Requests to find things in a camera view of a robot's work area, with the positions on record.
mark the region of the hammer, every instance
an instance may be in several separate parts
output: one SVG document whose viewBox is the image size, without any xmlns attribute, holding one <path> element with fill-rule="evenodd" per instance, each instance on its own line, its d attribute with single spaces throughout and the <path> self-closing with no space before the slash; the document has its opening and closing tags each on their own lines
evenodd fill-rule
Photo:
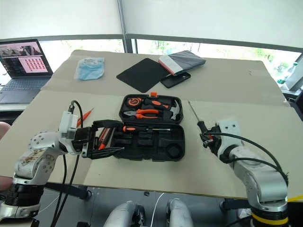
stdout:
<svg viewBox="0 0 303 227">
<path fill-rule="evenodd" d="M 158 102 L 158 101 L 155 101 L 155 100 L 150 100 L 150 99 L 145 99 L 145 100 L 144 100 L 144 103 L 145 103 L 146 105 L 153 105 L 153 106 L 155 106 L 158 110 L 168 110 L 168 111 L 171 111 L 171 112 L 172 112 L 172 117 L 171 117 L 172 120 L 175 120 L 177 114 L 180 113 L 180 106 L 179 106 L 179 104 L 178 104 L 178 102 L 177 102 L 176 100 L 175 100 L 176 107 L 169 106 L 169 105 L 167 105 L 167 104 L 163 104 L 163 103 L 161 103 L 161 102 Z"/>
</svg>

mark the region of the robotic arm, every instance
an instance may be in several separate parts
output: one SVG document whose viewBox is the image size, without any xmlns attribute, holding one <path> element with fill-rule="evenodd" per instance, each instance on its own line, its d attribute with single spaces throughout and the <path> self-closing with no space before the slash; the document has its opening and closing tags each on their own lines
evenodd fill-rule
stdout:
<svg viewBox="0 0 303 227">
<path fill-rule="evenodd" d="M 228 133 L 239 136 L 237 122 L 220 121 L 210 130 L 204 122 L 198 122 L 200 137 L 205 148 L 209 147 L 222 162 L 230 163 L 235 175 L 244 183 L 248 202 L 252 210 L 253 226 L 288 226 L 287 180 L 276 169 L 252 160 L 264 161 L 246 148 L 239 139 L 216 135 Z"/>
<path fill-rule="evenodd" d="M 77 129 L 73 106 L 64 111 L 56 132 L 40 132 L 28 144 L 15 165 L 13 182 L 5 202 L 0 205 L 0 221 L 5 218 L 32 218 L 38 214 L 40 198 L 59 155 L 72 154 L 91 159 L 109 157 L 124 148 L 98 150 L 96 131 L 117 127 L 119 121 L 96 121 L 91 127 Z"/>
</svg>

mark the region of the black phone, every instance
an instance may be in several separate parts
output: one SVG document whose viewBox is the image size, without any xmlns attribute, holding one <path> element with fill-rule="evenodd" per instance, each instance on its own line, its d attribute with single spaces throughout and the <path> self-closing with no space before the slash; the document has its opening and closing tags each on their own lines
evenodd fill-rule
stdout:
<svg viewBox="0 0 303 227">
<path fill-rule="evenodd" d="M 161 83 L 167 87 L 167 88 L 171 88 L 179 83 L 182 83 L 183 81 L 189 79 L 191 77 L 191 75 L 187 72 L 183 72 L 179 75 L 169 75 L 167 77 L 164 77 L 161 79 Z"/>
</svg>

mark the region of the pliers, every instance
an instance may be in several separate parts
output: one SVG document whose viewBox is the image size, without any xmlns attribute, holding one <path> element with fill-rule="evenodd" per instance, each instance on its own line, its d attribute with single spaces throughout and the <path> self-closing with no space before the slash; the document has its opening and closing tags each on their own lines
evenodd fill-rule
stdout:
<svg viewBox="0 0 303 227">
<path fill-rule="evenodd" d="M 141 118 L 158 118 L 158 117 L 148 117 L 148 116 L 144 116 L 143 114 L 159 114 L 159 110 L 154 110 L 154 109 L 147 109 L 147 110 L 141 110 L 138 109 L 137 111 L 127 111 L 124 112 L 125 115 L 127 116 L 135 116 L 138 119 Z"/>
</svg>

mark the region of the blue cloth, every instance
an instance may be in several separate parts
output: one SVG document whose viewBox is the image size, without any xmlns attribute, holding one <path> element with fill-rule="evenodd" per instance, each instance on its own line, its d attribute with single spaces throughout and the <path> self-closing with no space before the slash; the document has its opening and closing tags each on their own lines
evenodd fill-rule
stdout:
<svg viewBox="0 0 303 227">
<path fill-rule="evenodd" d="M 75 79 L 98 79 L 104 73 L 104 58 L 84 58 L 78 61 Z"/>
</svg>

